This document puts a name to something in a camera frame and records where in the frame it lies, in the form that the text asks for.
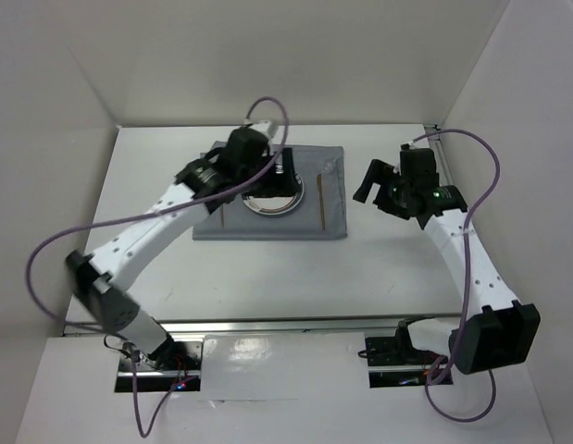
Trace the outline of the white plate green red rim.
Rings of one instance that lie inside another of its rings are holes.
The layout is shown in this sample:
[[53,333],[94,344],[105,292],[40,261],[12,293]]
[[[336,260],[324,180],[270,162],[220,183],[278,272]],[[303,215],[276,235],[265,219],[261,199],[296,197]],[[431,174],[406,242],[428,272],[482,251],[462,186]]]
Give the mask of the white plate green red rim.
[[264,217],[286,216],[292,213],[304,200],[305,184],[302,178],[295,174],[300,191],[290,197],[261,198],[242,196],[245,207],[251,212]]

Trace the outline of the grey cloth placemat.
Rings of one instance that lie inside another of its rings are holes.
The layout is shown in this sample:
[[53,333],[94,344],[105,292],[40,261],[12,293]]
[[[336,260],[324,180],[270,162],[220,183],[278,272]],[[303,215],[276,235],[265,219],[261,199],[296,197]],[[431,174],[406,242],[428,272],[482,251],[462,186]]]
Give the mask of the grey cloth placemat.
[[[326,230],[321,230],[316,177],[326,159],[337,160],[337,172],[322,174]],[[242,197],[225,204],[225,228],[220,209],[193,228],[195,241],[334,241],[347,237],[344,149],[341,146],[295,145],[296,174],[305,184],[302,203],[290,214],[259,216],[248,210]]]

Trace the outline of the clear plastic cup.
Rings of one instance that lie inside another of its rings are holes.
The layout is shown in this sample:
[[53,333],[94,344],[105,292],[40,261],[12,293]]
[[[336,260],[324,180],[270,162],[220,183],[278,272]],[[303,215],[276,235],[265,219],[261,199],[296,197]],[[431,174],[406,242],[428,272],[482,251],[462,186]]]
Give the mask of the clear plastic cup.
[[332,175],[337,172],[337,160],[335,158],[326,159],[320,169],[321,174]]

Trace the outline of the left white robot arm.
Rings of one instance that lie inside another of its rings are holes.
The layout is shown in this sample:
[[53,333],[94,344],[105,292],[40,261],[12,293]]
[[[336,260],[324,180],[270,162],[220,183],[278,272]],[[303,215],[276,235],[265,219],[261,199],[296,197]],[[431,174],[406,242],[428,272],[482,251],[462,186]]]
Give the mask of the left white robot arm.
[[223,145],[189,162],[116,237],[90,253],[67,256],[75,299],[106,334],[130,344],[128,355],[160,369],[185,353],[129,294],[154,259],[241,194],[285,197],[299,191],[291,149],[273,144],[277,130],[272,120],[245,121]]

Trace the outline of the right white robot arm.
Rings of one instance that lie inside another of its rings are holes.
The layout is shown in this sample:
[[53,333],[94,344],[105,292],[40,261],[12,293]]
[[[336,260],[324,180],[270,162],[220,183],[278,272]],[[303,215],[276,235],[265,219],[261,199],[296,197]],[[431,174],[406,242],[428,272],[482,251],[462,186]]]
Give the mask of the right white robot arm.
[[393,342],[397,358],[413,363],[434,352],[464,375],[524,363],[541,315],[504,283],[472,225],[472,207],[456,186],[441,184],[434,152],[406,145],[397,166],[372,160],[354,200],[365,203],[371,190],[381,212],[417,221],[461,296],[456,326],[429,316],[400,322]]

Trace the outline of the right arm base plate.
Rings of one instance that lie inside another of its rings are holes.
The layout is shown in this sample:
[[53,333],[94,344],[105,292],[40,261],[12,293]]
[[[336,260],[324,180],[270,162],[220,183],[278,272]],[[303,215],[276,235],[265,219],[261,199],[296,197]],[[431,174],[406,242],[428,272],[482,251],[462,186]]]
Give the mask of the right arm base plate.
[[367,362],[372,389],[424,386],[438,358],[431,351],[404,351],[394,337],[365,338],[365,348],[357,355]]

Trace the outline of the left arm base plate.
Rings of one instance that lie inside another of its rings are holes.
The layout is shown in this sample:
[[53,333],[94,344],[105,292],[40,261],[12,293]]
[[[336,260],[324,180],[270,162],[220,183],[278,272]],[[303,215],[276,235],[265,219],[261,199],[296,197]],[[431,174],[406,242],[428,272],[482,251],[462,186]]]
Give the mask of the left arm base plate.
[[[114,392],[132,393],[132,359],[120,339],[107,335],[104,346],[119,354]],[[187,336],[175,339],[175,350],[164,364],[156,364],[144,354],[135,364],[139,393],[164,393],[171,387],[176,392],[196,392],[201,389],[201,368],[204,339]]]

